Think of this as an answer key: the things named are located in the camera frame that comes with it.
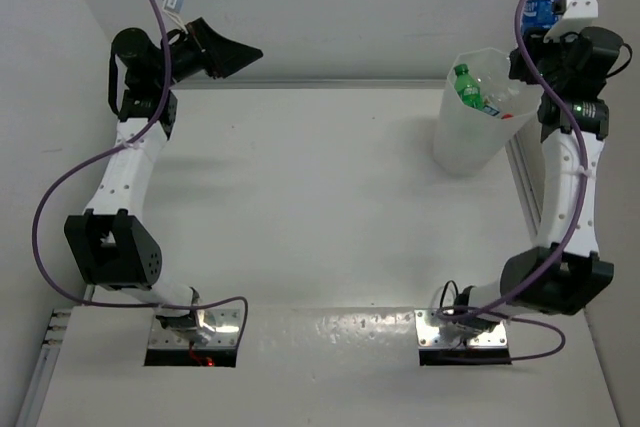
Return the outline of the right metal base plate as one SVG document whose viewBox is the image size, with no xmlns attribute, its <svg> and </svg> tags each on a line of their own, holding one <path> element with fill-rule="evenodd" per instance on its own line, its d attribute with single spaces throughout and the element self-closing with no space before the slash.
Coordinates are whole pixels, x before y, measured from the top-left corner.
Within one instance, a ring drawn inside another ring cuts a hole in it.
<svg viewBox="0 0 640 427">
<path fill-rule="evenodd" d="M 422 350 L 489 350 L 508 346 L 503 323 L 490 330 L 480 330 L 442 320 L 435 308 L 416 309 L 414 320 L 418 346 Z"/>
</svg>

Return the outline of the blue white label clear bottle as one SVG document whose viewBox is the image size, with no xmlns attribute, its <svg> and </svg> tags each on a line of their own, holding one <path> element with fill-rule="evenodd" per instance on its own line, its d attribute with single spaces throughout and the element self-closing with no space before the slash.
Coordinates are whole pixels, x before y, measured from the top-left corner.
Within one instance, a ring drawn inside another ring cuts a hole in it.
<svg viewBox="0 0 640 427">
<path fill-rule="evenodd" d="M 513 116 L 521 89 L 512 85 L 488 86 L 483 92 L 484 104 L 498 111 L 499 117 Z"/>
</svg>

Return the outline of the blue label small bottle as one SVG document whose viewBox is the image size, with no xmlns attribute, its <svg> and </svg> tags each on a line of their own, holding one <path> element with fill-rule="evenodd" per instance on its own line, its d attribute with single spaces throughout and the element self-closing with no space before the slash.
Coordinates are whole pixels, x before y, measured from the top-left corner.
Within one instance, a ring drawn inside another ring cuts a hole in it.
<svg viewBox="0 0 640 427">
<path fill-rule="evenodd" d="M 525 37 L 528 31 L 548 30 L 560 17 L 563 0 L 525 0 L 520 19 L 520 33 Z"/>
</svg>

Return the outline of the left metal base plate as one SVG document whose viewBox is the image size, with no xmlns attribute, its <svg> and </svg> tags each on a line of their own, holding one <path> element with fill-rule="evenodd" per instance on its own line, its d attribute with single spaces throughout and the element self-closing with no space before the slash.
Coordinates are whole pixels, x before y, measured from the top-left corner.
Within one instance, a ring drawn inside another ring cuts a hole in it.
<svg viewBox="0 0 640 427">
<path fill-rule="evenodd" d="M 157 315 L 151 325 L 148 347 L 156 350 L 235 347 L 240 333 L 237 309 L 198 310 L 179 317 Z"/>
</svg>

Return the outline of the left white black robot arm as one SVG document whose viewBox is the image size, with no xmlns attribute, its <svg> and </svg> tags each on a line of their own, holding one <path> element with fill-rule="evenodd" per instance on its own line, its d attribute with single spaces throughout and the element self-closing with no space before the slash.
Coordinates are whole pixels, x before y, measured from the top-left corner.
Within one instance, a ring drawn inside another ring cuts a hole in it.
<svg viewBox="0 0 640 427">
<path fill-rule="evenodd" d="M 117 151 L 84 212 L 66 219 L 64 233 L 87 284 L 150 304 L 163 328 L 188 334 L 209 325 L 205 311 L 195 308 L 199 294 L 167 279 L 161 248 L 142 221 L 154 165 L 177 117 L 171 88 L 200 72 L 227 78 L 263 53 L 223 37 L 202 18 L 167 38 L 168 46 L 159 47 L 131 27 L 113 39 L 108 102 L 117 117 Z"/>
</svg>

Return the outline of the aluminium frame rail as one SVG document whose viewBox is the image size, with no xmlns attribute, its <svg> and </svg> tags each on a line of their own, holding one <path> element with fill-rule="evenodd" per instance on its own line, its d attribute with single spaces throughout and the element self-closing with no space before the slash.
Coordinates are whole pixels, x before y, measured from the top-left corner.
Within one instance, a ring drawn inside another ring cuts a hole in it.
<svg viewBox="0 0 640 427">
<path fill-rule="evenodd" d="M 45 204 L 47 203 L 53 192 L 72 175 L 78 173 L 80 170 L 88 167 L 89 165 L 103 159 L 107 159 L 122 150 L 126 151 L 128 148 L 132 149 L 130 143 L 138 143 L 137 135 L 139 134 L 139 131 L 145 132 L 146 129 L 147 122 L 142 121 L 141 127 L 138 130 L 134 130 L 132 134 L 126 134 L 124 137 L 122 137 L 120 134 L 117 134 L 115 145 L 112 148 L 81 162 L 77 166 L 65 172 L 56 181 L 54 181 L 53 184 L 45 191 L 43 197 L 36 207 L 31 225 L 31 247 L 36 267 L 45 282 L 62 297 L 66 298 L 67 300 L 71 300 L 74 306 L 84 305 L 94 307 L 116 307 L 116 304 L 93 301 L 92 295 L 94 292 L 94 288 L 91 286 L 86 288 L 86 292 L 82 297 L 78 297 L 75 294 L 71 294 L 64 290 L 50 276 L 42 261 L 38 244 L 38 229 Z M 66 327 L 70 313 L 71 310 L 67 308 L 53 309 L 49 312 L 45 333 L 42 336 L 40 344 L 38 345 L 39 355 L 36 360 L 35 367 L 33 368 L 30 382 L 28 384 L 28 388 L 26 394 L 24 395 L 24 399 L 22 401 L 22 405 L 14 426 L 35 426 L 38 422 L 44 398 L 46 397 L 48 385 L 51 380 L 51 376 L 55 368 L 55 363 L 57 361 L 64 337 L 63 333 L 57 332 L 56 330 L 51 331 L 50 328 Z"/>
</svg>

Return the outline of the white translucent plastic bin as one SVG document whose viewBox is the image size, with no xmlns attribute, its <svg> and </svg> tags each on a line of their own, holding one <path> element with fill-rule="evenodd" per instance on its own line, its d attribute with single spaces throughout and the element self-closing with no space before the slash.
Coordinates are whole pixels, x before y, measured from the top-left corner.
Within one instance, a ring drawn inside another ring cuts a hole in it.
<svg viewBox="0 0 640 427">
<path fill-rule="evenodd" d="M 456 57 L 446 77 L 433 156 L 452 175 L 474 176 L 479 173 L 536 114 L 539 104 L 535 99 L 536 89 L 514 80 L 511 80 L 511 85 L 520 88 L 521 93 L 511 119 L 502 120 L 498 111 L 490 107 L 476 110 L 462 103 L 454 89 L 456 76 L 453 68 L 467 64 L 470 75 L 476 80 L 474 70 L 477 64 L 486 58 L 498 57 L 505 57 L 509 62 L 507 53 L 494 48 L 462 53 Z"/>
</svg>

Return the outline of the metal base plate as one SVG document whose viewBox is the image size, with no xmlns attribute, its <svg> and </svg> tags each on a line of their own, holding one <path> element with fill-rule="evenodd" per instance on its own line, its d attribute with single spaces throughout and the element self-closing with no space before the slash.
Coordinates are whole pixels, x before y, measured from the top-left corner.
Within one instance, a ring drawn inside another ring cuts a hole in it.
<svg viewBox="0 0 640 427">
<path fill-rule="evenodd" d="M 179 317 L 157 315 L 151 325 L 148 347 L 156 350 L 235 347 L 240 333 L 237 309 L 198 310 Z"/>
<path fill-rule="evenodd" d="M 489 350 L 508 346 L 503 323 L 490 330 L 480 330 L 442 320 L 435 308 L 416 309 L 414 320 L 418 346 L 422 350 Z"/>
</svg>

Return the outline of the clear unlabelled plastic bottle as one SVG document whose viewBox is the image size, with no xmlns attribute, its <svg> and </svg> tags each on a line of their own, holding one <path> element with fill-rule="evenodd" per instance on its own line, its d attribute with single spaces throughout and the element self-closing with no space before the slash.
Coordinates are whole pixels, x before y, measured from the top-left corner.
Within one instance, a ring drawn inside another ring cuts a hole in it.
<svg viewBox="0 0 640 427">
<path fill-rule="evenodd" d="M 505 57 L 486 58 L 481 60 L 474 70 L 474 77 L 479 82 L 485 96 L 507 99 L 512 95 L 509 62 Z"/>
</svg>

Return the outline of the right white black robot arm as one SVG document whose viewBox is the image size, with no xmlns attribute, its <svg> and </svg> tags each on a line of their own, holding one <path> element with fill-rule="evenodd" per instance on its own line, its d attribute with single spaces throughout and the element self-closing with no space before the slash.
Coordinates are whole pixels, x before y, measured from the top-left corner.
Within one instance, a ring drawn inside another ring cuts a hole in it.
<svg viewBox="0 0 640 427">
<path fill-rule="evenodd" d="M 544 157 L 544 199 L 531 249 L 507 260 L 498 281 L 469 286 L 441 318 L 476 331 L 524 313 L 574 315 L 607 288 L 614 266 L 595 233 L 597 168 L 609 134 L 599 97 L 626 44 L 589 26 L 546 39 L 532 28 L 509 54 L 509 77 L 544 91 L 537 118 Z"/>
</svg>

